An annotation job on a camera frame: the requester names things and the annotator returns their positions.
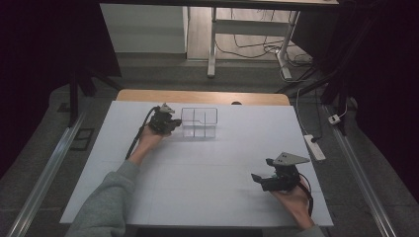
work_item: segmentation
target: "white wall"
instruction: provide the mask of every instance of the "white wall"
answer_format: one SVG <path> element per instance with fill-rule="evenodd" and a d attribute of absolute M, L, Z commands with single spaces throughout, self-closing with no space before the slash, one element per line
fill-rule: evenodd
<path fill-rule="evenodd" d="M 115 52 L 186 52 L 186 7 L 101 4 Z"/>

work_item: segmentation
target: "dark curtain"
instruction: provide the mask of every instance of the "dark curtain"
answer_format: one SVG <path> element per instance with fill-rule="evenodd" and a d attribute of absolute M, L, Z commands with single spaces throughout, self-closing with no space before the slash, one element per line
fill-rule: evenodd
<path fill-rule="evenodd" d="M 99 4 L 0 1 L 2 176 L 77 68 L 121 76 Z"/>
<path fill-rule="evenodd" d="M 357 55 L 350 95 L 357 122 L 419 200 L 417 172 L 419 11 L 416 1 L 390 0 Z"/>

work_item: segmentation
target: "aluminum rail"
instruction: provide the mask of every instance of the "aluminum rail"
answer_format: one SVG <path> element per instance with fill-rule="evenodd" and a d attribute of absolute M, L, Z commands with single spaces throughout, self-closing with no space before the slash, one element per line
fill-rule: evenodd
<path fill-rule="evenodd" d="M 62 160 L 67 153 L 70 144 L 75 137 L 81 123 L 83 122 L 86 114 L 88 112 L 91 100 L 86 98 L 82 102 L 81 113 L 77 121 L 73 124 L 72 127 L 68 127 L 62 134 L 58 144 L 55 147 L 55 150 L 52 152 L 51 157 L 43 168 L 43 171 L 29 194 L 24 206 L 21 209 L 18 217 L 15 219 L 15 222 L 12 225 L 12 228 L 9 230 L 7 237 L 23 237 L 26 235 L 29 227 L 31 226 L 32 221 L 37 214 L 38 209 L 41 206 L 43 198 L 45 197 L 59 167 L 61 166 Z"/>
<path fill-rule="evenodd" d="M 327 107 L 323 106 L 324 112 L 327 114 L 328 117 L 332 116 L 329 113 Z M 382 206 L 381 201 L 379 200 L 376 192 L 373 190 L 372 185 L 362 167 L 362 164 L 358 160 L 357 155 L 352 148 L 351 143 L 349 142 L 348 138 L 340 132 L 337 126 L 333 126 L 333 133 L 346 157 L 348 165 L 352 171 L 352 174 L 355 177 L 355 180 L 360 187 L 361 192 L 364 195 L 364 199 L 366 200 L 367 204 L 369 205 L 373 217 L 376 220 L 377 227 L 381 232 L 383 237 L 396 237 L 396 233 L 394 228 L 392 227 L 391 221 L 388 218 L 385 209 Z"/>

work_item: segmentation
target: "human hand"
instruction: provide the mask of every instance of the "human hand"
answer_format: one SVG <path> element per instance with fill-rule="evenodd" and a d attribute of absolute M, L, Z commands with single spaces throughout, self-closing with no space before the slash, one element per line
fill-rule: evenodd
<path fill-rule="evenodd" d="M 138 140 L 138 145 L 129 156 L 128 160 L 132 161 L 136 165 L 140 165 L 142 160 L 145 158 L 145 155 L 150 150 L 154 149 L 154 147 L 156 147 L 164 137 L 170 135 L 171 133 L 164 135 L 156 133 L 148 125 L 146 125 L 141 133 L 141 137 Z"/>
<path fill-rule="evenodd" d="M 300 182 L 307 188 L 302 178 Z M 308 229 L 314 225 L 314 221 L 308 214 L 308 197 L 299 186 L 288 193 L 271 191 L 271 194 L 284 206 L 299 228 Z"/>

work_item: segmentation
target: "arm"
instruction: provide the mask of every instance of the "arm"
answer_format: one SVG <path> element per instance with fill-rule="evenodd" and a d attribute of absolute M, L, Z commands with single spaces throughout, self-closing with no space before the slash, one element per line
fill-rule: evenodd
<path fill-rule="evenodd" d="M 293 217 L 293 220 L 302 230 L 296 236 L 298 237 L 324 237 L 320 228 L 314 224 L 308 214 L 308 198 L 300 187 L 295 187 L 289 193 L 283 194 L 277 191 L 271 194 L 284 206 L 287 212 Z"/>
<path fill-rule="evenodd" d="M 87 198 L 70 226 L 66 236 L 123 236 L 126 216 L 135 188 L 139 166 L 147 153 L 163 136 L 147 126 L 138 146 L 117 172 L 111 172 L 104 182 Z"/>

